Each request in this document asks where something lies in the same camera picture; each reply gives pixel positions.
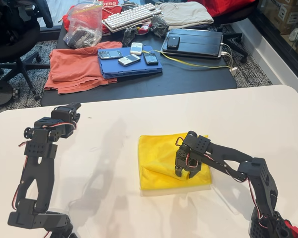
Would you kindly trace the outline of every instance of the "yellow towel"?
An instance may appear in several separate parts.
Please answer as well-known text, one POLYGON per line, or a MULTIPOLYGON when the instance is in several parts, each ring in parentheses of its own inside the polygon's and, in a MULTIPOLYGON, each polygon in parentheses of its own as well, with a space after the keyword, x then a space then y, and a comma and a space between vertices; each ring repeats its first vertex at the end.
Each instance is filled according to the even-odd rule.
POLYGON ((202 164, 201 171, 193 178, 182 170, 182 177, 175 175, 176 139, 187 133, 174 135, 142 135, 138 145, 139 177, 141 190, 167 189, 211 184, 210 169, 202 164))

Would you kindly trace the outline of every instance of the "orange shirt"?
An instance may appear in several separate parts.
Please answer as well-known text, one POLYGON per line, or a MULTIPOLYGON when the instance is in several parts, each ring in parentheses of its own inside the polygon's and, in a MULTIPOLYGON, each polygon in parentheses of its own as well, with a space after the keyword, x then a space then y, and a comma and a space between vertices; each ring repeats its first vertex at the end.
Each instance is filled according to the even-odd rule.
POLYGON ((57 89, 58 94, 86 91, 100 85, 117 83, 117 79, 104 79, 98 50, 121 48, 121 42, 101 42, 81 49, 56 49, 50 53, 51 70, 44 90, 57 89))

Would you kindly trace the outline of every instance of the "gray carpet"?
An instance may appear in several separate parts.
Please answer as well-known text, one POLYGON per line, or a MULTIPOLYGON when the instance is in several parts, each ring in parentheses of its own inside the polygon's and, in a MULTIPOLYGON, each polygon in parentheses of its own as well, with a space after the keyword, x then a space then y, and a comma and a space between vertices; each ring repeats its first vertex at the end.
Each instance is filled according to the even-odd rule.
MULTIPOLYGON (((231 28, 231 26, 225 25, 223 27, 223 33, 234 33, 234 30, 231 28)), ((56 41, 39 42, 27 55, 30 55, 33 52, 38 51, 42 58, 42 63, 48 63, 49 53, 52 49, 56 47, 56 43, 56 41)), ((238 44, 244 50, 246 50, 243 43, 236 44, 238 44)), ((229 57, 225 57, 224 59, 228 64, 229 57)), ((241 55, 236 52, 233 52, 233 67, 238 68, 235 76, 238 88, 272 85, 268 77, 265 75, 263 70, 259 67, 256 60, 251 55, 248 57, 248 61, 245 64, 241 63, 239 61, 240 59, 241 55)), ((40 96, 42 96, 43 87, 47 80, 49 70, 30 70, 28 73, 30 79, 32 80, 35 90, 40 96)), ((17 75, 9 83, 12 85, 12 87, 20 89, 20 97, 17 100, 13 100, 8 105, 0 107, 0 112, 10 109, 33 108, 41 106, 40 102, 37 102, 33 99, 32 92, 21 74, 17 75)))
MULTIPOLYGON (((223 34, 225 33, 231 34, 235 33, 235 31, 230 25, 225 25, 223 26, 223 34)), ((261 67, 258 65, 254 57, 249 53, 245 45, 242 42, 237 43, 234 40, 232 40, 232 42, 248 52, 247 63, 241 63, 240 59, 242 58, 242 55, 233 51, 233 67, 237 67, 237 72, 234 77, 237 82, 237 87, 248 88, 273 85, 261 67)), ((230 52, 226 46, 224 46, 223 51, 230 52)), ((229 63, 229 57, 224 57, 224 60, 227 64, 229 63)))
MULTIPOLYGON (((35 47, 23 56, 21 59, 26 58, 34 52, 39 52, 42 61, 41 63, 49 63, 49 53, 56 47, 57 41, 45 41, 39 42, 35 45, 35 47)), ((5 74, 9 72, 9 69, 4 70, 5 74)), ((40 69, 40 70, 29 70, 28 74, 32 81, 32 84, 36 90, 36 92, 42 96, 43 95, 43 87, 47 80, 49 73, 49 69, 40 69)), ((35 101, 33 98, 33 94, 26 83, 22 74, 18 74, 12 80, 9 81, 9 84, 14 88, 20 89, 20 96, 17 100, 12 100, 8 105, 4 107, 0 107, 0 113, 5 110, 11 109, 21 109, 21 108, 34 108, 40 107, 40 101, 35 101)))

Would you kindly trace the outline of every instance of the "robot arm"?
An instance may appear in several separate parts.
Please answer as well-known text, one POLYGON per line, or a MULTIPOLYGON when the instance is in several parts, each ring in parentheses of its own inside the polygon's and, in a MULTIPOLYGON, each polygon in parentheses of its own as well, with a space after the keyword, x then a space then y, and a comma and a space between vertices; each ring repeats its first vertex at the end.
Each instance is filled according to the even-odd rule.
POLYGON ((298 233, 275 211, 278 190, 275 181, 262 158, 252 158, 235 149, 211 143, 203 136, 188 132, 176 153, 175 173, 181 176, 182 170, 189 171, 192 178, 201 170, 202 163, 219 170, 237 182, 249 182, 256 199, 252 198, 255 208, 252 214, 251 238, 298 238, 298 233), (225 161, 236 161, 239 167, 232 169, 225 161))
POLYGON ((76 129, 80 114, 76 113, 80 103, 60 106, 51 112, 50 118, 42 118, 33 128, 26 128, 24 163, 20 183, 15 192, 8 220, 10 226, 26 229, 44 228, 52 232, 52 238, 76 238, 73 226, 66 214, 48 211, 54 185, 54 159, 59 138, 68 138, 76 129), (27 191, 36 180, 38 197, 26 198, 27 191))

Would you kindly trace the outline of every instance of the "plastic bag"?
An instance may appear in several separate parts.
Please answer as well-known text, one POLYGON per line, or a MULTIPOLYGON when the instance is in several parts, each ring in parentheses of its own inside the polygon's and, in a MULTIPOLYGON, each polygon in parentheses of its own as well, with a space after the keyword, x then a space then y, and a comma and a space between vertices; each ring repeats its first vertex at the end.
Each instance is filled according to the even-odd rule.
POLYGON ((102 7, 99 1, 85 1, 69 11, 69 31, 65 43, 72 48, 95 46, 102 37, 102 7))
POLYGON ((158 16, 154 16, 151 20, 153 33, 156 36, 162 37, 165 36, 168 32, 169 25, 165 20, 158 16))
POLYGON ((124 32, 124 38, 122 40, 123 46, 127 46, 127 45, 129 45, 129 43, 131 43, 131 41, 135 37, 136 31, 137 31, 137 27, 136 26, 129 27, 129 28, 127 28, 125 30, 125 32, 124 32))

